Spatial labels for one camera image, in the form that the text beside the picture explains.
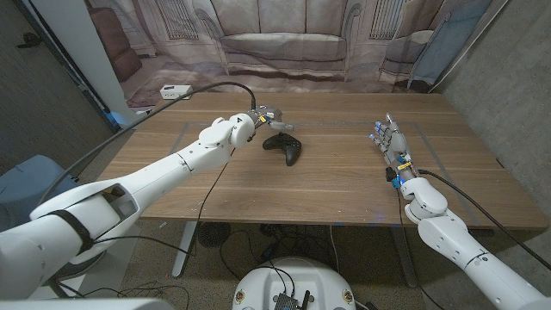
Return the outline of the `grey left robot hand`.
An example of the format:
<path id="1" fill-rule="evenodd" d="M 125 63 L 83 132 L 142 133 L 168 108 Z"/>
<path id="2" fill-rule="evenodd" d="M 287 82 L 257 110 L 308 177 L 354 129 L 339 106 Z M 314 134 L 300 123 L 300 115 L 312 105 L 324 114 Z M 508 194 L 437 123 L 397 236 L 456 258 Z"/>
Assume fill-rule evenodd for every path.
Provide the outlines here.
<path id="1" fill-rule="evenodd" d="M 271 129 L 278 132 L 294 131 L 297 129 L 297 126 L 294 124 L 282 120 L 282 111 L 276 107 L 258 106 L 248 111 L 247 115 L 253 120 L 255 128 L 267 124 Z"/>

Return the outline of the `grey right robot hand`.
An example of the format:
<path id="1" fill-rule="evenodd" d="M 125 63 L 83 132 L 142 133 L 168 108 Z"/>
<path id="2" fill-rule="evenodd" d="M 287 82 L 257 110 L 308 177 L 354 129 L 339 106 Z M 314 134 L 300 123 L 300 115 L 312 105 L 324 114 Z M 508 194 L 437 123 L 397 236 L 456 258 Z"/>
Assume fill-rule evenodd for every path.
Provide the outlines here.
<path id="1" fill-rule="evenodd" d="M 405 135 L 399 130 L 398 123 L 387 113 L 384 121 L 375 123 L 375 133 L 369 135 L 381 150 L 383 158 L 393 170 L 393 176 L 404 182 L 419 177 L 412 163 L 410 147 Z"/>

